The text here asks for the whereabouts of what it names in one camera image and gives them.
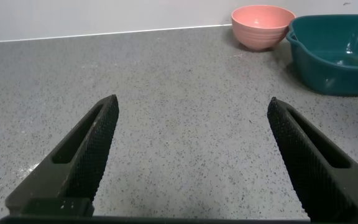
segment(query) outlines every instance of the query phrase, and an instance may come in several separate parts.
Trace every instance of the bowl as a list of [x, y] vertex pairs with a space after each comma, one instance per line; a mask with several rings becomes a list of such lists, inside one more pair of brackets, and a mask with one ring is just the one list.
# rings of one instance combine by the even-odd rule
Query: bowl
[[358, 96], [358, 15], [296, 18], [287, 39], [306, 86], [324, 95]]
[[294, 13], [277, 6], [244, 6], [231, 14], [237, 40], [252, 50], [273, 47], [284, 39]]

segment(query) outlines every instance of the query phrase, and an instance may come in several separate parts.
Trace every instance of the green plastic basin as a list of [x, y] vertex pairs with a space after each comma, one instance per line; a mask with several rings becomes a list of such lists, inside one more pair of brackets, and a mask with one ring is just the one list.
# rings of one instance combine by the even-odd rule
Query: green plastic basin
[[358, 15], [296, 18], [287, 40], [295, 68], [312, 90], [358, 96]]

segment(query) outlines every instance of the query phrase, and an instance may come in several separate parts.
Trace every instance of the quartz countertop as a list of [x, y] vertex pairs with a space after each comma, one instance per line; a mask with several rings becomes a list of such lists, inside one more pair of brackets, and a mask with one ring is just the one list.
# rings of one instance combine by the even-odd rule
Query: quartz countertop
[[119, 120], [95, 215], [308, 218], [267, 120], [273, 96], [358, 162], [358, 98], [307, 89], [289, 46], [253, 53], [230, 27], [0, 43], [4, 199], [100, 99]]

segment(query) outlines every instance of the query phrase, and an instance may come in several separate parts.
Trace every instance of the white wall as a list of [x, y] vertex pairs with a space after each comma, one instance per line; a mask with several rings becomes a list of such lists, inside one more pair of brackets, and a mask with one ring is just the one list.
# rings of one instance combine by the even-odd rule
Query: white wall
[[248, 4], [358, 14], [358, 0], [0, 0], [0, 41], [228, 24]]

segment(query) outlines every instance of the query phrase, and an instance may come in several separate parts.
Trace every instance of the gray speckled countertop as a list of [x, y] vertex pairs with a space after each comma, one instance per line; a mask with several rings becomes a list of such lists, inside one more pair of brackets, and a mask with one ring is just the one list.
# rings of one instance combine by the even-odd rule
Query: gray speckled countertop
[[266, 117], [286, 101], [358, 162], [358, 98], [307, 90], [230, 27], [0, 43], [4, 199], [99, 99], [120, 104], [95, 215], [307, 218]]

